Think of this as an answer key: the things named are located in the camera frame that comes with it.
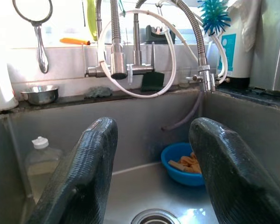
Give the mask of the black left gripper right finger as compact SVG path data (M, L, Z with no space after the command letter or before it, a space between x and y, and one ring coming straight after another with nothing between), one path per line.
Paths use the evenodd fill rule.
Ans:
M280 182L237 132L201 117L189 141L219 223L280 224Z

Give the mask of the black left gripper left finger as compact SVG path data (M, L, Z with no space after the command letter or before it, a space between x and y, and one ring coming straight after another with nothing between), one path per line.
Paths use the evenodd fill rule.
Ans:
M60 160L28 223L103 223L117 143L116 120L95 120Z

